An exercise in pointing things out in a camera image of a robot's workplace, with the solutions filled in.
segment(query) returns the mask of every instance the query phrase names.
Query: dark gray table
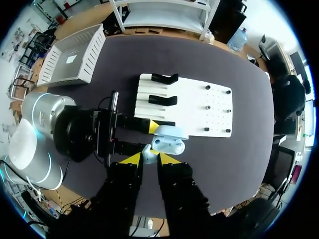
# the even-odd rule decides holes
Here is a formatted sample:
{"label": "dark gray table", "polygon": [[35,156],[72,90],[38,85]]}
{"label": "dark gray table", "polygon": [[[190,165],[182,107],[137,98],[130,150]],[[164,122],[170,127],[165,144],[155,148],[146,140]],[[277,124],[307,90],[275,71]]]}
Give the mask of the dark gray table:
{"label": "dark gray table", "polygon": [[[107,38],[89,85],[50,88],[72,97],[77,105],[96,108],[112,90],[120,92],[118,110],[134,115],[141,73],[197,79],[230,87],[233,92],[233,132],[230,138],[191,136],[179,161],[187,161],[194,179],[216,212],[253,196],[264,177],[272,147],[274,111],[266,74],[240,57],[206,43],[164,36]],[[120,140],[149,143],[151,135],[117,130]],[[51,142],[53,158],[66,165]],[[114,155],[115,161],[125,159]],[[94,156],[72,162],[64,186],[85,198],[94,196],[106,172]],[[164,218],[156,164],[145,165],[136,215]]]}

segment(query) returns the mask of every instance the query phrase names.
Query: plastic bottle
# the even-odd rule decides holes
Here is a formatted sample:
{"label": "plastic bottle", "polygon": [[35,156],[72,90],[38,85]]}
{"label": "plastic bottle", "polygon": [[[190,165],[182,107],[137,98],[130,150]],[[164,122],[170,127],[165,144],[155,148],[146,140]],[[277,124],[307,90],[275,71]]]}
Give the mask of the plastic bottle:
{"label": "plastic bottle", "polygon": [[244,47],[246,42],[247,42],[246,28],[243,28],[243,29],[238,29],[235,32],[235,34],[229,40],[227,45],[230,47],[230,49],[234,51],[241,51],[241,49]]}

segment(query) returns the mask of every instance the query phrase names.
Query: white plastic basket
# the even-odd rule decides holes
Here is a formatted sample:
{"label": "white plastic basket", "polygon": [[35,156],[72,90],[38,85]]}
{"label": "white plastic basket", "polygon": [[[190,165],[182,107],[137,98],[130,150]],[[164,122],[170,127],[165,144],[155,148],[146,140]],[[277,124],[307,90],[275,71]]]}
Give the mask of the white plastic basket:
{"label": "white plastic basket", "polygon": [[104,41],[103,25],[99,24],[55,43],[44,60],[37,86],[89,84]]}

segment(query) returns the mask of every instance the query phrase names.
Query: shelf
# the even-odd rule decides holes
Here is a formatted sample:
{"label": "shelf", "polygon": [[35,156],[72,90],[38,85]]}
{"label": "shelf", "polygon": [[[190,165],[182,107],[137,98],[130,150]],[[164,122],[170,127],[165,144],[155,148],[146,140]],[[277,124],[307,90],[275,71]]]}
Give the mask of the shelf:
{"label": "shelf", "polygon": [[173,4],[180,4],[184,6],[191,6],[194,8],[202,9],[210,11],[211,7],[208,3],[208,0],[196,0],[195,2],[190,2],[189,0],[115,0],[115,5],[125,5],[129,3],[136,3],[136,2],[162,2],[162,3],[173,3]]}
{"label": "shelf", "polygon": [[158,9],[132,10],[123,25],[124,27],[168,27],[195,32],[198,34],[201,34],[203,31],[203,27],[199,18],[191,17],[181,13],[179,14],[176,13],[176,11],[164,11]]}

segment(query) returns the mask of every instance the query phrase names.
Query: white board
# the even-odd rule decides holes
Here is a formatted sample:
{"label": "white board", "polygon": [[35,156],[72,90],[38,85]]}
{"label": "white board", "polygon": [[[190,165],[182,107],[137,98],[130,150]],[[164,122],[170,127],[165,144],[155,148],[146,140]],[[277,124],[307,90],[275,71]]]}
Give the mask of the white board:
{"label": "white board", "polygon": [[[151,81],[151,78],[151,74],[140,75],[135,117],[175,122],[177,127],[193,136],[231,136],[233,100],[229,87],[182,77],[172,85],[165,85]],[[177,96],[177,105],[165,107],[149,104],[150,95],[165,98]]]}

